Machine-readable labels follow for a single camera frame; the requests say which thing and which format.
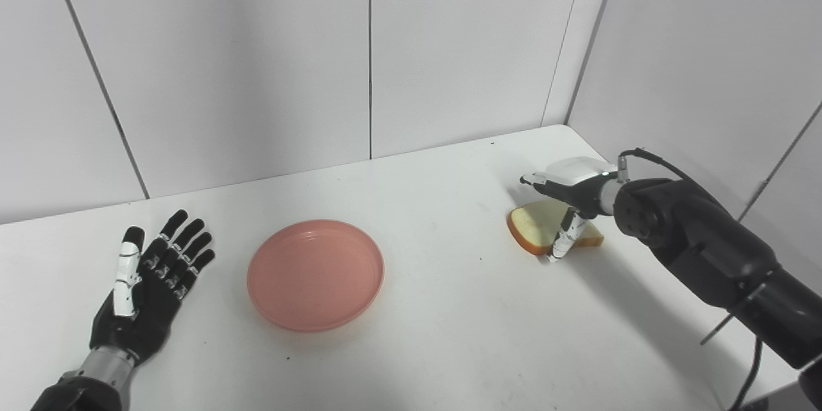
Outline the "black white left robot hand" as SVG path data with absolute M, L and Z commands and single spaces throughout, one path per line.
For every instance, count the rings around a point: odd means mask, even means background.
M 112 347 L 136 366 L 161 350 L 183 300 L 214 261 L 213 236 L 187 210 L 172 214 L 144 247 L 141 227 L 126 230 L 112 289 L 92 322 L 90 349 Z

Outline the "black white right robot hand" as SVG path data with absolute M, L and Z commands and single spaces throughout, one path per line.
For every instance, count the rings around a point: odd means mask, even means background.
M 570 157 L 520 177 L 522 184 L 568 206 L 544 262 L 563 259 L 590 220 L 613 215 L 616 195 L 622 188 L 617 177 L 617 166 L 592 157 Z

